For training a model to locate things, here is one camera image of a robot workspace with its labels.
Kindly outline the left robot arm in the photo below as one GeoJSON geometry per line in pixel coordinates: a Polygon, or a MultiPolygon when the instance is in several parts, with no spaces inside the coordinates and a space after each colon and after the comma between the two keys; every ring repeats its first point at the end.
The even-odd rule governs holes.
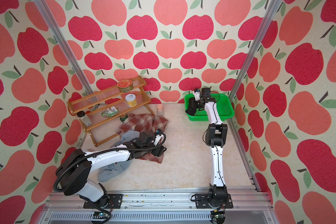
{"type": "Polygon", "coordinates": [[[92,206],[104,208],[110,203],[110,196],[101,184],[89,180],[89,174],[107,165],[138,159],[149,153],[159,157],[167,150],[163,145],[165,141],[166,134],[158,129],[154,133],[142,132],[137,138],[102,151],[77,149],[56,170],[53,191],[66,196],[77,194],[92,206]]]}

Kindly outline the black skirt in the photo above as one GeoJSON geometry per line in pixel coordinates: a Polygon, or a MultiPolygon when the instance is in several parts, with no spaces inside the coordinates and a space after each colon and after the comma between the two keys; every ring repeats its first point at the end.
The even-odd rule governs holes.
{"type": "Polygon", "coordinates": [[[185,110],[185,112],[190,116],[195,116],[197,112],[197,101],[195,98],[188,99],[188,108],[185,110]]]}

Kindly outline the red plaid skirt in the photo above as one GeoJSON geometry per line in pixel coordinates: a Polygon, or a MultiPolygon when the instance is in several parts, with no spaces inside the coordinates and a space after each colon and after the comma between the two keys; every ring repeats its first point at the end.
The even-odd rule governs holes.
{"type": "Polygon", "coordinates": [[[130,134],[133,136],[131,140],[124,139],[122,145],[127,147],[129,152],[128,161],[133,159],[145,159],[150,161],[155,161],[161,163],[163,160],[163,155],[156,157],[146,151],[145,149],[138,149],[134,145],[134,141],[138,139],[140,133],[144,131],[155,132],[157,129],[165,130],[165,127],[168,124],[168,120],[164,117],[157,117],[151,114],[140,114],[128,117],[128,119],[118,127],[116,133],[120,135],[121,139],[124,139],[124,136],[130,134]]]}

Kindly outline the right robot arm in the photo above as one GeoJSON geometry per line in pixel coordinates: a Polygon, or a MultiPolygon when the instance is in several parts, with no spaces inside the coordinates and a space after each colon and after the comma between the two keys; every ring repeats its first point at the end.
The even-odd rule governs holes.
{"type": "Polygon", "coordinates": [[[228,200],[223,173],[223,146],[226,143],[228,126],[221,120],[217,111],[217,100],[210,88],[195,89],[193,98],[188,100],[186,113],[194,116],[198,110],[205,110],[209,125],[203,134],[203,141],[209,147],[212,161],[212,175],[208,191],[208,204],[212,208],[223,207],[228,200]]]}

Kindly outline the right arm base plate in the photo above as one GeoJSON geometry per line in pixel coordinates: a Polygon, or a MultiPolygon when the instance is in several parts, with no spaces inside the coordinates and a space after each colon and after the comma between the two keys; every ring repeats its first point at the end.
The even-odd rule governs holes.
{"type": "Polygon", "coordinates": [[[233,203],[231,195],[226,196],[194,194],[191,199],[195,203],[197,209],[232,209],[233,203]]]}

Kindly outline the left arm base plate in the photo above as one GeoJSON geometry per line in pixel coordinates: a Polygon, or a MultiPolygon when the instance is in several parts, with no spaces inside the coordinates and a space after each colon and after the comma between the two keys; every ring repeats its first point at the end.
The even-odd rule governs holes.
{"type": "Polygon", "coordinates": [[[122,203],[122,194],[108,194],[104,193],[103,196],[93,204],[102,209],[120,209],[122,203]]]}

